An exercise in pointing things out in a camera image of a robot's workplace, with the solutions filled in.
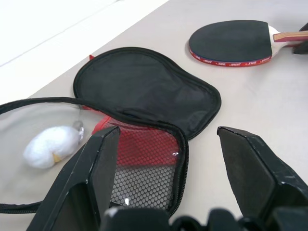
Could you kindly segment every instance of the paddle handle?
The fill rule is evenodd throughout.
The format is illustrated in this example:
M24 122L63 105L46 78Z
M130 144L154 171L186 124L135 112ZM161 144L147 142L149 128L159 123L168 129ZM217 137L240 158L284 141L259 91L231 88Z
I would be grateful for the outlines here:
M295 42L295 41L307 41L308 31L299 32L282 32L273 35L275 42Z

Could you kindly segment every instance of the black rubber surface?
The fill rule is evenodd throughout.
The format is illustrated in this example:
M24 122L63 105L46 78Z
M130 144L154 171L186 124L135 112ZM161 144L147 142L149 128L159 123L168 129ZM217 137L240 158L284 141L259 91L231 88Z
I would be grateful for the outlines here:
M100 54L85 64L74 94L123 115L163 121L198 135L220 109L219 92L166 56L136 47Z
M189 39L200 57L222 62L245 62L272 55L269 26L255 20L236 20L206 25Z

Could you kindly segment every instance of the table surface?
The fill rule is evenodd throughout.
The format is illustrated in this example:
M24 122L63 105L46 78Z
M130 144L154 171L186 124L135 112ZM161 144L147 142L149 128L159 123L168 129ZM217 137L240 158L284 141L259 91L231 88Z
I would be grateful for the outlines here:
M110 49L137 46L160 52L180 67L213 85L222 106L209 126L189 142L190 161L184 197L172 219L190 215L206 222L214 207L239 217L222 157L218 126L250 131L263 138L275 154L308 183L308 56L284 48L267 64L227 68L198 62L187 41L200 27L219 21L253 19L268 22L278 31L298 31L307 23L307 1L295 0L170 0L123 32L93 55ZM42 88L33 97L73 97L76 72L89 59ZM0 215L1 225L25 230L32 215Z

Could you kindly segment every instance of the ping pong paddle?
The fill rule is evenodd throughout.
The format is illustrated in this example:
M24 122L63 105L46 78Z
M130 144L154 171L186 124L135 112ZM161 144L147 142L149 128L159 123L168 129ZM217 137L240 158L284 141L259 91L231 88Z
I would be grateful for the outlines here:
M206 25L189 39L197 60L219 66L254 66L267 63L284 46L308 40L308 31L280 33L268 23L236 20Z

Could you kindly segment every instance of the red paddle edge tape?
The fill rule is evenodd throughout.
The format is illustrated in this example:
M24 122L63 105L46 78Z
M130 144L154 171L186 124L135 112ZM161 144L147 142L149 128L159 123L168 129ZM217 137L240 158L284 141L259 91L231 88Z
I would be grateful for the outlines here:
M256 66L256 65L260 65L260 64L265 64L265 63L269 62L272 58L272 56L269 56L267 58L258 59L258 60L255 60L255 61L240 62L240 63L228 63L228 62L217 62L217 61L205 59L205 58L200 57L197 54L195 54L190 48L189 48L189 52L192 54L192 56L196 60L198 60L202 63L216 65L216 66L229 66L229 67Z

